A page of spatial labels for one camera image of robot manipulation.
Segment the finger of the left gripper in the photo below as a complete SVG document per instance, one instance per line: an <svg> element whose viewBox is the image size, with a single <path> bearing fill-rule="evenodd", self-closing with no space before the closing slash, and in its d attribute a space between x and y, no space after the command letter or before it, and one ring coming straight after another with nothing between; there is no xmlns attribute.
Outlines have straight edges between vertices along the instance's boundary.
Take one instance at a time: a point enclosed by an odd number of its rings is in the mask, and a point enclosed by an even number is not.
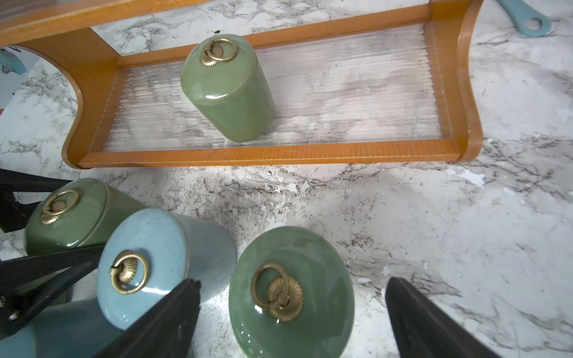
<svg viewBox="0 0 573 358"><path fill-rule="evenodd" d="M54 192L68 183L70 180L1 169L1 230L10 233L25 228L31 214L40 204L19 203L15 192Z"/></svg>
<svg viewBox="0 0 573 358"><path fill-rule="evenodd" d="M16 334L98 267L104 245L1 262L1 338Z"/></svg>

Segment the green canister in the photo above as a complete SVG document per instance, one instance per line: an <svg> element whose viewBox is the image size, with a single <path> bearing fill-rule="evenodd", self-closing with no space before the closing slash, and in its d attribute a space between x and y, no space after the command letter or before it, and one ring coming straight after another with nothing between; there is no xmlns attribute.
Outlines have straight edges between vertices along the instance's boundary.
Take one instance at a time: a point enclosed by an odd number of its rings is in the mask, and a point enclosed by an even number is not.
<svg viewBox="0 0 573 358"><path fill-rule="evenodd" d="M305 228L261 234L238 259L228 309L246 357L341 357L355 294L334 247Z"/></svg>
<svg viewBox="0 0 573 358"><path fill-rule="evenodd" d="M271 89L255 50L235 34L198 44L184 62L181 88L224 137L237 143L261 137L275 117Z"/></svg>
<svg viewBox="0 0 573 358"><path fill-rule="evenodd" d="M31 214L25 251L39 256L104 244L125 219L145 208L99 180L73 181L51 193Z"/></svg>

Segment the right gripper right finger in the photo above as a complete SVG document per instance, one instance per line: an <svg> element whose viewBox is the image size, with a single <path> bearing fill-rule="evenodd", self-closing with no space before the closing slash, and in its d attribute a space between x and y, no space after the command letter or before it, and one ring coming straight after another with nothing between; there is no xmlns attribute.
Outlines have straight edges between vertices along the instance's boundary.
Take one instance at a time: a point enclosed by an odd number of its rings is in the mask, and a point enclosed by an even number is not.
<svg viewBox="0 0 573 358"><path fill-rule="evenodd" d="M401 357L497 357L402 277L392 277L386 306Z"/></svg>

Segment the blue canister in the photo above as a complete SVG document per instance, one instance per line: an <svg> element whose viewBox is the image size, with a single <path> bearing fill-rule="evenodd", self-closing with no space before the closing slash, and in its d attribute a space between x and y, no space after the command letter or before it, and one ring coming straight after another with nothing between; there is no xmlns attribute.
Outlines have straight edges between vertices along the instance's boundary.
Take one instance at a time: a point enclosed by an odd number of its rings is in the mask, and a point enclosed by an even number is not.
<svg viewBox="0 0 573 358"><path fill-rule="evenodd" d="M47 307L11 337L2 357L92 357L122 334L93 298Z"/></svg>
<svg viewBox="0 0 573 358"><path fill-rule="evenodd" d="M201 284L205 303L230 283L237 262L231 234L204 219L147 208L125 219L98 263L97 300L104 317L128 329L185 279Z"/></svg>

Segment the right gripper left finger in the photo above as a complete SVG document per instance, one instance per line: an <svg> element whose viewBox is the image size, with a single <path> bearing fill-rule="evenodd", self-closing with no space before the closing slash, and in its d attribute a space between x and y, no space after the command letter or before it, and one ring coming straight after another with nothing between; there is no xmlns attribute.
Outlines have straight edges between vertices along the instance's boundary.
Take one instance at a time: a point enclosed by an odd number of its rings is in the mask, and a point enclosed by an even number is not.
<svg viewBox="0 0 573 358"><path fill-rule="evenodd" d="M200 312L201 282L185 279L97 357L186 357Z"/></svg>

